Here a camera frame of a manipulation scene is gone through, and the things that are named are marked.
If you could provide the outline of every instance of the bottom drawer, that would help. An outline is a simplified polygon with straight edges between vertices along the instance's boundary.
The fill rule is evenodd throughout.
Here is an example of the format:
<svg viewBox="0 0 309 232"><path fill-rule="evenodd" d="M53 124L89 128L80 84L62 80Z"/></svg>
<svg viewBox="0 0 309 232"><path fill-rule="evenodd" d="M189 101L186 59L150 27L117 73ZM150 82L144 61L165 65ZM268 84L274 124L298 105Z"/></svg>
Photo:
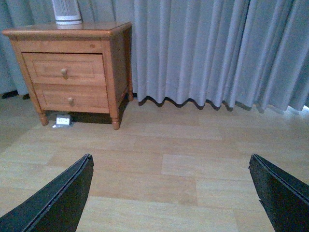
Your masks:
<svg viewBox="0 0 309 232"><path fill-rule="evenodd" d="M105 87L34 85L43 110L109 113Z"/></svg>

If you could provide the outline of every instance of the drawer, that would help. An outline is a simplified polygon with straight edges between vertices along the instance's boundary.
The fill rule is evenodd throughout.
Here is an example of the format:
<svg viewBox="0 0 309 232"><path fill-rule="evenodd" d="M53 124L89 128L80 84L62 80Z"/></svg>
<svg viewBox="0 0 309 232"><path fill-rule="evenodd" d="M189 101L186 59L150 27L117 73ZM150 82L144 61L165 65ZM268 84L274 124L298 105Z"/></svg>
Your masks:
<svg viewBox="0 0 309 232"><path fill-rule="evenodd" d="M34 84L34 89L44 110L109 113L102 87Z"/></svg>
<svg viewBox="0 0 309 232"><path fill-rule="evenodd" d="M105 86L102 55L23 53L33 83Z"/></svg>
<svg viewBox="0 0 309 232"><path fill-rule="evenodd" d="M67 38L21 38L21 52L50 53L102 53L100 40L78 40Z"/></svg>

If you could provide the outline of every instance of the nightstand top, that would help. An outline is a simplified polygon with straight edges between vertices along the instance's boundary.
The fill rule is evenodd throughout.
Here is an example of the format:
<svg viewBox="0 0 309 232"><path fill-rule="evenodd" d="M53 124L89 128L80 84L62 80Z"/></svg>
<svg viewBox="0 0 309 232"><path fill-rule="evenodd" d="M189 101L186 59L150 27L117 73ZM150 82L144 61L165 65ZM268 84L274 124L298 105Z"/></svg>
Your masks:
<svg viewBox="0 0 309 232"><path fill-rule="evenodd" d="M57 25L56 23L29 25L20 28L5 29L6 36L22 37L112 37L127 28L131 23L95 22L76 25Z"/></svg>

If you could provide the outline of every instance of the nightstand leg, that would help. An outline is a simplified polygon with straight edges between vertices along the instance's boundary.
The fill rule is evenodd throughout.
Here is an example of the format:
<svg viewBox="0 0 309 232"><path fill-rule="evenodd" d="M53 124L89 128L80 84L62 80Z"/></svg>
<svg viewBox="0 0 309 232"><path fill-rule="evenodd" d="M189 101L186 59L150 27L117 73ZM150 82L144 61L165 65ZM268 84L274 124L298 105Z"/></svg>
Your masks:
<svg viewBox="0 0 309 232"><path fill-rule="evenodd" d="M41 113L41 114L39 114L39 117L40 117L40 121L41 121L42 125L46 126L48 124L48 119L46 117L46 114Z"/></svg>
<svg viewBox="0 0 309 232"><path fill-rule="evenodd" d="M129 92L128 92L128 99L129 101L133 101L133 91L129 89Z"/></svg>
<svg viewBox="0 0 309 232"><path fill-rule="evenodd" d="M118 118L112 117L112 128L118 130L120 128L120 123Z"/></svg>

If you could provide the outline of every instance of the electrical outlet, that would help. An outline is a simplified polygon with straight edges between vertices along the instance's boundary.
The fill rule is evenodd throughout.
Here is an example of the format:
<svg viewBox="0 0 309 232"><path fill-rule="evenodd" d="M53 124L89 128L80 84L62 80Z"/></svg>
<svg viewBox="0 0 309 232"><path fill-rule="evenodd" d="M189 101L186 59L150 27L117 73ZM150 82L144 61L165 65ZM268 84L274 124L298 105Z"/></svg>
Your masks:
<svg viewBox="0 0 309 232"><path fill-rule="evenodd" d="M57 115L56 124L57 125L69 125L71 123L70 115Z"/></svg>

